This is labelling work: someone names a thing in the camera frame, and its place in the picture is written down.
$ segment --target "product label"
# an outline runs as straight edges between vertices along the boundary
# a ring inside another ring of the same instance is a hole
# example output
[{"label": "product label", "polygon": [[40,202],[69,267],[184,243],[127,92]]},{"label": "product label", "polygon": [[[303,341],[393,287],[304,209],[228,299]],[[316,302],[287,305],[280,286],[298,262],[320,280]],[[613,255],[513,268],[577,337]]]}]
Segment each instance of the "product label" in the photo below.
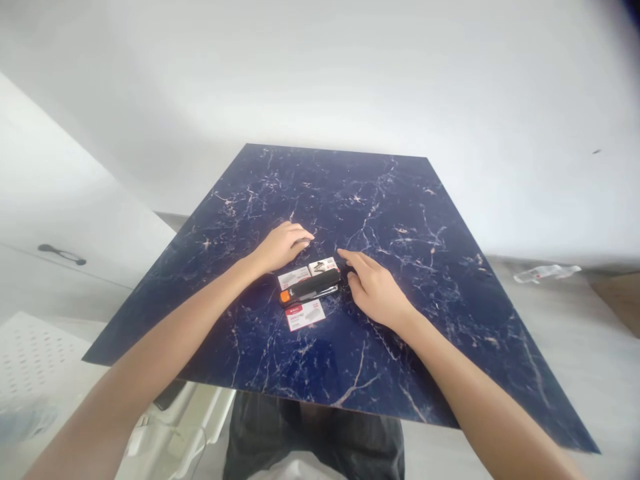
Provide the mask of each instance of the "product label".
[{"label": "product label", "polygon": [[287,316],[289,329],[291,331],[298,330],[326,318],[325,312],[322,310],[322,305],[320,305],[320,300],[313,300],[308,303],[303,303],[302,305],[296,305],[286,310],[285,315]]},{"label": "product label", "polygon": [[306,267],[299,268],[298,270],[294,270],[289,273],[285,273],[284,275],[280,275],[278,277],[278,282],[280,282],[280,290],[286,290],[290,286],[295,285],[299,281],[304,279],[311,278],[311,274],[309,273],[309,269]]},{"label": "product label", "polygon": [[311,272],[312,276],[316,276],[319,273],[322,273],[327,270],[331,270],[332,268],[339,270],[338,266],[335,264],[335,260],[333,259],[333,257],[329,257],[328,259],[320,260],[320,261],[309,264],[309,271]]}]

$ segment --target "plastic bottle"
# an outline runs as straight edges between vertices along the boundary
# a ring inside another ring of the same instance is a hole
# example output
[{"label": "plastic bottle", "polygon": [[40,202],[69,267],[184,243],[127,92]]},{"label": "plastic bottle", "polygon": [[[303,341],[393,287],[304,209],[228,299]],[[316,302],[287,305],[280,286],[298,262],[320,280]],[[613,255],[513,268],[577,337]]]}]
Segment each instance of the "plastic bottle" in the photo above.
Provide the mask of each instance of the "plastic bottle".
[{"label": "plastic bottle", "polygon": [[582,268],[574,265],[572,267],[561,267],[560,265],[542,265],[531,270],[527,270],[513,276],[518,283],[540,283],[543,278],[567,278]]},{"label": "plastic bottle", "polygon": [[13,400],[0,405],[0,445],[18,443],[44,433],[58,416],[44,397]]}]

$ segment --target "cardboard box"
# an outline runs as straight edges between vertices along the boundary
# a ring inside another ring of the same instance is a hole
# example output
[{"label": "cardboard box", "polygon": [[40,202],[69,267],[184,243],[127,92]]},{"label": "cardboard box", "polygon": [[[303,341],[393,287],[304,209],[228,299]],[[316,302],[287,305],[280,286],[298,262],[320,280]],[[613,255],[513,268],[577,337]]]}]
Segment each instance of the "cardboard box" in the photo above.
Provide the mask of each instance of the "cardboard box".
[{"label": "cardboard box", "polygon": [[640,273],[621,275],[591,285],[634,335],[640,338]]}]

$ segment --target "white floor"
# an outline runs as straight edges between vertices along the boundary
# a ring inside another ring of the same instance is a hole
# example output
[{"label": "white floor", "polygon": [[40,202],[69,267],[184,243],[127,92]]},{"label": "white floor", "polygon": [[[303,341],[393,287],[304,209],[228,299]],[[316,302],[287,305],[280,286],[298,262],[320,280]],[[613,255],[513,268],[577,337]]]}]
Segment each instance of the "white floor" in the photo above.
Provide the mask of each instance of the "white floor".
[{"label": "white floor", "polygon": [[[532,265],[490,259],[602,455],[570,452],[591,479],[640,478],[640,339],[619,322],[582,276],[520,285]],[[403,422],[408,480],[489,479],[461,431]],[[225,429],[208,446],[196,479],[221,478]]]}]

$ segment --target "cabinet handle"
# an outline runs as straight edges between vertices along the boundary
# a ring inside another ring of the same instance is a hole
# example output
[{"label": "cabinet handle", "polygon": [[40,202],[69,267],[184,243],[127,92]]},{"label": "cabinet handle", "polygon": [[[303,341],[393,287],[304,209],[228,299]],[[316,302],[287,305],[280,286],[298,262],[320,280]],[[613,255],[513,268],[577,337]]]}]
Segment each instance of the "cabinet handle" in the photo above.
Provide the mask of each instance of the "cabinet handle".
[{"label": "cabinet handle", "polygon": [[80,266],[84,265],[87,262],[86,260],[78,257],[77,255],[74,255],[70,252],[65,252],[64,250],[58,250],[57,248],[47,245],[46,243],[43,243],[42,245],[38,245],[38,250],[50,251],[52,253],[55,253],[56,255],[60,255],[62,258],[66,260],[71,260],[76,265],[80,265]]}]

